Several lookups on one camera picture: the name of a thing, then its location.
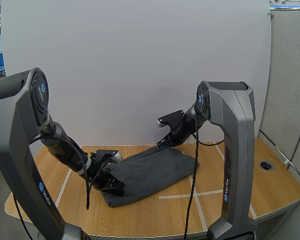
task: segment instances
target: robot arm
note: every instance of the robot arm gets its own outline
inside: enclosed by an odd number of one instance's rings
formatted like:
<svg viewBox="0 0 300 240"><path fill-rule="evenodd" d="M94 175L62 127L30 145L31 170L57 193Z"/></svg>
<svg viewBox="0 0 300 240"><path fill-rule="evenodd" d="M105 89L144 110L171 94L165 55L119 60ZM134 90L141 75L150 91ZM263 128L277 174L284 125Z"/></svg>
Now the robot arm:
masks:
<svg viewBox="0 0 300 240"><path fill-rule="evenodd" d="M248 217L254 173L255 105L251 87L244 82L202 81L196 102L184 113L173 112L158 119L159 127L170 126L170 132L158 147L175 147L195 132L205 121L220 126L224 132L224 182L221 217L208 228L210 240L223 240L244 234L256 236L256 224Z"/></svg>
<svg viewBox="0 0 300 240"><path fill-rule="evenodd" d="M85 240L86 234L81 228L66 223L52 201L29 143L39 133L69 141L83 158L91 178L109 158L120 161L120 155L118 151L99 150L88 158L61 125L52 121L48 102L48 82L39 68L0 79L0 170L22 209L46 239ZM43 139L42 142L61 163L83 176L83 165L77 151L60 140ZM103 170L93 186L122 195L125 185Z"/></svg>

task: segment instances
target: wooden table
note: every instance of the wooden table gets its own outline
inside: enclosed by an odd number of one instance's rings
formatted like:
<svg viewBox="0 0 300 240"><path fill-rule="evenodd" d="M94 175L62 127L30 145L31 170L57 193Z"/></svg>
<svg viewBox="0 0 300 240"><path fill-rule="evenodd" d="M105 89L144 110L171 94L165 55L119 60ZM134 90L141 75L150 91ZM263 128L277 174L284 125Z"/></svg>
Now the wooden table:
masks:
<svg viewBox="0 0 300 240"><path fill-rule="evenodd" d="M83 146L85 152L119 150L124 158L152 146ZM176 149L195 156L195 144ZM195 194L190 209L188 233L202 232L221 215L224 177L224 145L199 146ZM135 203L111 208L101 192L92 188L90 209L86 210L85 181L62 165L43 147L34 157L43 181L68 223L86 233L115 237L156 237L182 235L190 198L192 176ZM260 161L272 161L275 170L264 172ZM281 214L300 202L300 185L277 156L260 139L255 139L254 174L249 216L257 223ZM12 198L5 203L7 214L18 217ZM29 218L22 211L25 220Z"/></svg>

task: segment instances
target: white backdrop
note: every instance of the white backdrop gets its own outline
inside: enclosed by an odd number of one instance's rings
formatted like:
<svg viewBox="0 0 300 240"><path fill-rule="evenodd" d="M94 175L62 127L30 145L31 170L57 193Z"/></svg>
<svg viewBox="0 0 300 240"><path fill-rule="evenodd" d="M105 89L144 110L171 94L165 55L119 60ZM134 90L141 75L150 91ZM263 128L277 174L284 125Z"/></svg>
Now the white backdrop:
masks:
<svg viewBox="0 0 300 240"><path fill-rule="evenodd" d="M150 145L200 81L245 81L258 133L270 64L268 0L4 0L7 75L39 67L49 111L79 145ZM223 139L205 123L202 141Z"/></svg>

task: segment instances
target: gray towel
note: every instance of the gray towel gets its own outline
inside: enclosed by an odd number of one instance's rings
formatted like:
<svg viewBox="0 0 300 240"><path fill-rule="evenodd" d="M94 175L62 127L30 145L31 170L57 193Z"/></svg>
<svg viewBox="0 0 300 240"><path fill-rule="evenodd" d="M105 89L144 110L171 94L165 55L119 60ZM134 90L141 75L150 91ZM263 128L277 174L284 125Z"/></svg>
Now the gray towel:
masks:
<svg viewBox="0 0 300 240"><path fill-rule="evenodd" d="M102 195L109 207L131 204L189 176L194 166L192 156L171 147L155 146L106 166L116 179L125 183L125 187L123 196L106 192Z"/></svg>

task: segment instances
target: gray carpet floor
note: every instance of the gray carpet floor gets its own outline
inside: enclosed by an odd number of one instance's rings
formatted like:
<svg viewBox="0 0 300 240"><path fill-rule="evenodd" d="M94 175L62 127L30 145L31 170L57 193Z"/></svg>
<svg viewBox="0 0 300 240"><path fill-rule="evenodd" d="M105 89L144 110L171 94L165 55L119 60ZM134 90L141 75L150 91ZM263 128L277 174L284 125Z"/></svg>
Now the gray carpet floor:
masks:
<svg viewBox="0 0 300 240"><path fill-rule="evenodd" d="M29 237L21 221L5 212L5 202L10 193L11 190L0 172L0 240L28 240ZM30 223L26 223L26 227L32 238L37 239L37 228Z"/></svg>

